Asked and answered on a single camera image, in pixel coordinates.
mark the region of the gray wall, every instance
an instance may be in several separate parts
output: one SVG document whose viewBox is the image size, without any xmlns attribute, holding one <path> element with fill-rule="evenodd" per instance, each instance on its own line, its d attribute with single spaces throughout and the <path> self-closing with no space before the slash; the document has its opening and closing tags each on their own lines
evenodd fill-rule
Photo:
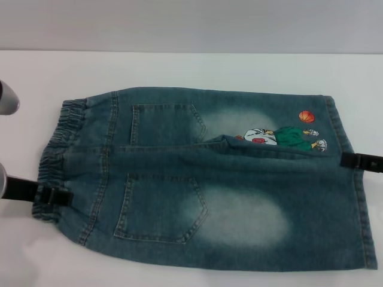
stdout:
<svg viewBox="0 0 383 287">
<path fill-rule="evenodd" d="M 0 49 L 383 52 L 383 0 L 2 0 L 0 4 Z"/>
</svg>

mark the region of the embroidered cartoon character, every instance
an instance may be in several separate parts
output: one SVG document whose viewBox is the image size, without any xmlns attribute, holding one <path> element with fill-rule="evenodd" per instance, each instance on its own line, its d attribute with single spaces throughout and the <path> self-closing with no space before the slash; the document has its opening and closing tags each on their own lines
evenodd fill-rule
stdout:
<svg viewBox="0 0 383 287">
<path fill-rule="evenodd" d="M 276 131 L 265 129 L 248 130 L 244 137 L 237 136 L 237 139 L 245 139 L 255 144 L 282 145 L 298 148 L 303 151 L 310 151 L 316 148 L 319 151 L 327 149 L 327 142 L 319 139 L 315 142 L 306 141 L 302 135 L 318 136 L 319 133 L 312 129 L 302 130 L 298 127 L 282 127 Z"/>
</svg>

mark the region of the white table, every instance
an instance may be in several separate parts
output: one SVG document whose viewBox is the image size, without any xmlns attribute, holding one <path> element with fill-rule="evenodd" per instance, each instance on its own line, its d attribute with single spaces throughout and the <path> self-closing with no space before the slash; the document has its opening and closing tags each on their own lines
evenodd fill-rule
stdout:
<svg viewBox="0 0 383 287">
<path fill-rule="evenodd" d="M 0 79 L 21 106 L 0 117 L 0 162 L 36 180 L 65 99 L 134 86 L 177 86 L 335 98 L 356 152 L 383 155 L 383 55 L 152 54 L 0 51 Z M 262 273 L 141 264 L 97 254 L 31 217 L 31 203 L 0 200 L 0 286 L 382 286 L 383 174 L 364 186 L 378 271 Z"/>
</svg>

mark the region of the basketball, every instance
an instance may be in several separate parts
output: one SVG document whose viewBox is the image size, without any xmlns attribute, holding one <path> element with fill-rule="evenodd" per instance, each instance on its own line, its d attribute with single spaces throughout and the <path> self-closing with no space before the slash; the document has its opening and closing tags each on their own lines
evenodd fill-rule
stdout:
<svg viewBox="0 0 383 287">
<path fill-rule="evenodd" d="M 303 111 L 299 114 L 299 119 L 304 123 L 312 123 L 315 120 L 314 114 L 310 111 Z"/>
</svg>

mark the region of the white sneaker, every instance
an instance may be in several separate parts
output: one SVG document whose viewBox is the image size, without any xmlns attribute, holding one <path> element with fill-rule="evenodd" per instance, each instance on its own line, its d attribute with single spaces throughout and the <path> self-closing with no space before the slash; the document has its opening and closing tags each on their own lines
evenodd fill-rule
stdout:
<svg viewBox="0 0 383 287">
<path fill-rule="evenodd" d="M 327 149 L 327 142 L 324 139 L 320 139 L 317 141 L 317 147 L 319 151 L 326 151 Z"/>
<path fill-rule="evenodd" d="M 312 129 L 310 129 L 310 130 L 307 130 L 307 131 L 310 132 L 310 135 L 311 135 L 311 136 L 318 136 L 318 135 L 319 135 L 319 133 L 318 133 L 316 130 L 312 130 Z"/>
</svg>

